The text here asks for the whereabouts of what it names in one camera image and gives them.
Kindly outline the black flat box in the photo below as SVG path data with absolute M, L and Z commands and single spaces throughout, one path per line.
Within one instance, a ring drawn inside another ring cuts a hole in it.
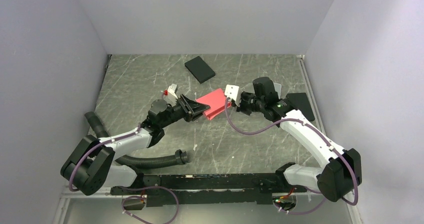
M 200 56 L 185 62 L 184 66 L 200 84 L 216 75 L 215 71 Z

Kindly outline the clear plastic case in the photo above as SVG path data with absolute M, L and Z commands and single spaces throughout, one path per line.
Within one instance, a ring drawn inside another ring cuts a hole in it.
M 273 85 L 274 85 L 274 89 L 275 89 L 275 91 L 278 95 L 278 98 L 281 98 L 282 85 L 279 84 L 279 83 L 275 83 L 275 82 L 273 83 Z

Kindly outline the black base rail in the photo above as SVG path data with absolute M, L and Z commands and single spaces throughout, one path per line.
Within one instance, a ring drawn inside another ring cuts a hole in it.
M 292 186 L 275 173 L 247 174 L 196 174 L 196 175 L 144 175 L 137 177 L 127 189 L 114 186 L 113 196 L 144 194 L 148 207 L 179 204 L 256 203 L 271 205 L 278 196 L 304 193 L 301 186 Z

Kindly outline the black ridged tray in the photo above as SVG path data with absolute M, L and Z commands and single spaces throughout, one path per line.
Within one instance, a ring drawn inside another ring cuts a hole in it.
M 288 93 L 286 98 L 290 105 L 294 109 L 301 111 L 308 121 L 312 122 L 315 120 L 315 115 L 306 93 Z

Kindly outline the aluminium frame rail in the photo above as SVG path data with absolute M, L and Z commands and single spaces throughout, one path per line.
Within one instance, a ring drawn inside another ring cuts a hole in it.
M 324 201 L 337 202 L 342 199 L 341 188 L 334 183 L 323 182 L 317 188 L 305 184 L 291 185 L 281 171 L 276 173 L 247 174 L 195 174 L 195 175 L 144 175 L 139 174 L 127 185 L 104 184 L 93 181 L 77 192 L 65 191 L 64 197 L 70 199 L 128 198 L 125 210 L 141 210 L 146 207 L 165 205 L 232 204 L 256 203 L 274 204 L 281 212 L 298 215 L 295 208 L 296 194 L 321 194 Z

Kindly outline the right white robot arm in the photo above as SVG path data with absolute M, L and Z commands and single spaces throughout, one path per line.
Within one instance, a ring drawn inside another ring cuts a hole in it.
M 262 113 L 271 124 L 251 132 L 235 125 L 232 125 L 233 129 L 244 135 L 256 135 L 272 127 L 281 128 L 305 147 L 319 164 L 317 168 L 296 163 L 283 165 L 276 171 L 276 187 L 287 192 L 293 186 L 303 186 L 331 202 L 344 200 L 355 206 L 362 182 L 359 152 L 336 144 L 312 124 L 315 116 L 306 93 L 289 93 L 281 97 L 281 85 L 269 77 L 257 78 L 252 84 L 252 93 L 241 91 L 239 86 L 227 85 L 225 106 L 230 105 L 246 115 Z

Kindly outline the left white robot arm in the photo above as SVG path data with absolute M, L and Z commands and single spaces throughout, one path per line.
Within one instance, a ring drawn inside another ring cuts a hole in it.
M 141 172 L 134 166 L 115 166 L 113 162 L 135 150 L 154 146 L 164 136 L 165 127 L 180 119 L 194 121 L 210 108 L 184 95 L 176 101 L 175 105 L 163 99 L 154 101 L 146 119 L 128 132 L 82 138 L 60 170 L 68 180 L 69 190 L 89 196 L 103 187 L 123 186 L 131 194 L 139 193 L 144 187 Z

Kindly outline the red paper box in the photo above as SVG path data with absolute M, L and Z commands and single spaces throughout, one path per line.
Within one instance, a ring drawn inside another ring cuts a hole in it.
M 203 112 L 203 115 L 207 120 L 212 120 L 214 117 L 224 112 L 226 96 L 224 91 L 219 88 L 211 93 L 208 93 L 202 97 L 196 99 L 196 102 L 208 105 L 210 109 Z

